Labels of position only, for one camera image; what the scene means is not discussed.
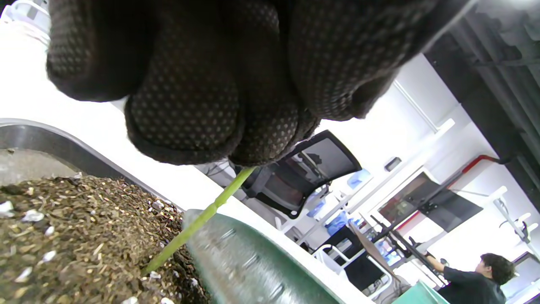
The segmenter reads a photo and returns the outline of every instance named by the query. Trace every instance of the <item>ceiling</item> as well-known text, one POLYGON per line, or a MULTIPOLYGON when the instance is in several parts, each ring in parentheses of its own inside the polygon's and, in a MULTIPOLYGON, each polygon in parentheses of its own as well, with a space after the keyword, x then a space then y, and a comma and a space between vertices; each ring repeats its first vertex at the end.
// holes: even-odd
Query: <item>ceiling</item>
POLYGON ((480 0, 425 56, 540 212, 540 0, 480 0))

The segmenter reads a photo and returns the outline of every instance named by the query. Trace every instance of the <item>soil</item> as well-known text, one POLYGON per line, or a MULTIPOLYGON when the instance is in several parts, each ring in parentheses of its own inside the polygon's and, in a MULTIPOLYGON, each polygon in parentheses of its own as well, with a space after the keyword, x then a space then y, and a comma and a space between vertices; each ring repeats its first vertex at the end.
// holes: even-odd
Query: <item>soil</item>
POLYGON ((182 213, 137 186, 57 177, 0 187, 0 204, 7 201, 0 304, 212 302, 185 247, 141 275, 181 231, 182 213))

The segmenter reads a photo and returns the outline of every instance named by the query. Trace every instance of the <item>green stem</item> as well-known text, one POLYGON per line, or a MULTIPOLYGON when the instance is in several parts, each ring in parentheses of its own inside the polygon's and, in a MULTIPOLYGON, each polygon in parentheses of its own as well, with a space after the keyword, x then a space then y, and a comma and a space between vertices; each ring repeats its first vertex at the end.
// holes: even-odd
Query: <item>green stem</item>
POLYGON ((223 206, 227 202, 227 199, 231 197, 231 195, 233 195, 240 188, 240 186, 242 186, 254 169, 255 167, 242 169, 242 171, 233 179, 229 186, 223 190, 215 201, 206 207, 206 209, 202 211, 202 213, 193 221, 193 223, 191 223, 191 225, 189 225, 189 227, 182 230, 182 232, 175 236, 173 240, 167 246, 165 246, 165 248, 163 248, 163 250, 152 259, 152 261, 150 261, 148 266, 144 269, 144 274, 149 274, 150 272, 158 269, 176 252, 176 250, 178 250, 178 248, 184 245, 187 240, 195 232, 197 232, 197 230, 199 230, 218 212, 218 208, 223 206))

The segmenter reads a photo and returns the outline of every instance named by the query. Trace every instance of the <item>red pipe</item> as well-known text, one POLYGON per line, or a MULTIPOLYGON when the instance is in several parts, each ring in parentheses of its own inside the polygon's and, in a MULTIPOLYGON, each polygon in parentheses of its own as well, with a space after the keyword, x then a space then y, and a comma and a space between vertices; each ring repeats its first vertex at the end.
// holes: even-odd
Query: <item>red pipe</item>
MULTIPOLYGON (((507 162, 507 161, 502 161, 502 160, 499 160, 498 158, 494 158, 494 157, 484 155, 484 154, 478 155, 473 161, 471 161, 469 164, 467 164, 465 167, 463 167, 463 169, 461 169, 461 171, 458 171, 459 174, 456 173, 456 174, 452 175, 452 176, 456 175, 457 178, 455 178, 453 181, 451 181, 446 188, 450 189, 450 187, 452 187, 458 180, 460 180, 460 178, 463 175, 465 175, 466 173, 471 171, 474 166, 476 166, 478 163, 480 163, 483 160, 498 163, 498 164, 505 164, 507 162)), ((418 211, 416 211, 411 217, 409 217, 409 219, 405 220, 403 222, 403 224, 399 225, 396 228, 396 230, 399 230, 399 229, 405 227, 405 225, 410 223, 415 217, 418 216, 418 214, 420 214, 420 213, 418 211)))

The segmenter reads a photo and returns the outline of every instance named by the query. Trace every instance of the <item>white table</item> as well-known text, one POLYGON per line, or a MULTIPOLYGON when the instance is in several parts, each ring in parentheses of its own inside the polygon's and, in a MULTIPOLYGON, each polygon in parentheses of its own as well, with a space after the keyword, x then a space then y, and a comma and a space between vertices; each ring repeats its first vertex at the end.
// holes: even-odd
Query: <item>white table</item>
MULTIPOLYGON (((0 24, 0 117, 33 120, 79 138, 182 209, 204 209, 222 188, 193 166, 158 163, 127 139, 124 115, 108 103, 78 102, 46 79, 45 46, 0 24)), ((286 250, 344 303, 373 303, 235 198, 219 213, 238 219, 286 250)))

